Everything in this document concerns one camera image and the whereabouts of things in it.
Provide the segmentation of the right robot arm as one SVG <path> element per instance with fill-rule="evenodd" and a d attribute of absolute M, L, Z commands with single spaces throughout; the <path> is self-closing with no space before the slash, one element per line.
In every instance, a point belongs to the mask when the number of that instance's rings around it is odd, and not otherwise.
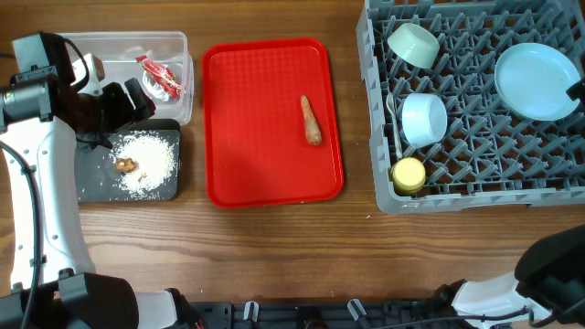
<path fill-rule="evenodd" d="M 464 283 L 452 308 L 481 328 L 524 319 L 533 328 L 584 325 L 584 227 L 538 240 L 512 273 Z"/>

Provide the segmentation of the green bowl with rice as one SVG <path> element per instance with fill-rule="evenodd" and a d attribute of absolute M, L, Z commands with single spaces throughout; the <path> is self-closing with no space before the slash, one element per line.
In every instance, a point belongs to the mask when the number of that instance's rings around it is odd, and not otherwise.
<path fill-rule="evenodd" d="M 400 25 L 387 42 L 394 54 L 420 69 L 431 69 L 440 50 L 438 38 L 412 23 Z"/>

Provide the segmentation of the small light blue bowl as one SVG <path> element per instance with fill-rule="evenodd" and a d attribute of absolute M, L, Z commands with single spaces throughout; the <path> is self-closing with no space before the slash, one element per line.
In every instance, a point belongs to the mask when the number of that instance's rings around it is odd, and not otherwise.
<path fill-rule="evenodd" d="M 415 148 L 423 148 L 442 140 L 448 116 L 439 96 L 412 93 L 403 102 L 401 120 L 407 142 Z"/>

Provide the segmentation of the brown food scrap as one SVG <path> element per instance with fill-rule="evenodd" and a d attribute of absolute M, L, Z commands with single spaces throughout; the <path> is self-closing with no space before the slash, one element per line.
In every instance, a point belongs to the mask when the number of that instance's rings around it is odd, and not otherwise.
<path fill-rule="evenodd" d="M 117 158 L 114 169 L 123 174 L 129 174 L 138 168 L 138 164 L 132 158 Z"/>

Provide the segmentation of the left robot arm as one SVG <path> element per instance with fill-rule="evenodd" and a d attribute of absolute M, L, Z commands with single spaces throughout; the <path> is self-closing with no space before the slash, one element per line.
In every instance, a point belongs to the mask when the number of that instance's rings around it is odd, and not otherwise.
<path fill-rule="evenodd" d="M 1 149 L 16 234 L 4 328 L 179 328 L 197 322 L 175 289 L 137 293 L 100 275 L 81 231 L 74 156 L 78 143 L 106 137 L 154 114 L 137 80 L 94 95 L 77 78 L 68 39 L 37 32 L 13 43 L 17 74 L 1 90 Z"/>

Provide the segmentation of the red snack wrapper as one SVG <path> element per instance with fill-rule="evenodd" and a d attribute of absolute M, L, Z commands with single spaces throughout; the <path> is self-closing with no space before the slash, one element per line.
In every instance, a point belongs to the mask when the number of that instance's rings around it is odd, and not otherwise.
<path fill-rule="evenodd" d="M 149 73 L 156 83 L 170 96 L 171 99 L 177 99 L 182 91 L 180 83 L 171 69 L 154 62 L 147 56 L 140 56 L 136 61 L 143 67 L 144 71 Z"/>

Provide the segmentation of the white plastic spoon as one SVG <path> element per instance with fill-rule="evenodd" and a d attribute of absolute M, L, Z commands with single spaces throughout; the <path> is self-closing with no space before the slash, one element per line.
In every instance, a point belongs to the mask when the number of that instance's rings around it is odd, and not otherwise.
<path fill-rule="evenodd" d="M 390 93 L 386 98 L 386 106 L 390 115 L 391 123 L 392 123 L 392 134 L 393 134 L 393 141 L 395 144 L 396 156 L 398 160 L 403 158 L 400 134 L 399 134 L 399 126 L 398 120 L 395 112 L 395 105 L 394 105 L 394 98 L 393 95 Z"/>

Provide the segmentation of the large light blue plate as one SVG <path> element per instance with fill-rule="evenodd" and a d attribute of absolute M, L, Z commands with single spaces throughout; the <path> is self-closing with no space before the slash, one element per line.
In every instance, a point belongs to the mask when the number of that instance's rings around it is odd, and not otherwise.
<path fill-rule="evenodd" d="M 495 86 L 511 110 L 536 121 L 557 121 L 572 114 L 579 102 L 567 90 L 580 80 L 573 62 L 539 43 L 505 50 L 495 63 Z"/>

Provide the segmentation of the yellow plastic cup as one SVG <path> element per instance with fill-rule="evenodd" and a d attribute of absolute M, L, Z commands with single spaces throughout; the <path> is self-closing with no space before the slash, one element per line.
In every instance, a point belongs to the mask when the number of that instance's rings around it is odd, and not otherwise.
<path fill-rule="evenodd" d="M 405 157 L 391 167 L 390 180 L 399 196 L 412 196 L 424 186 L 426 170 L 420 160 Z"/>

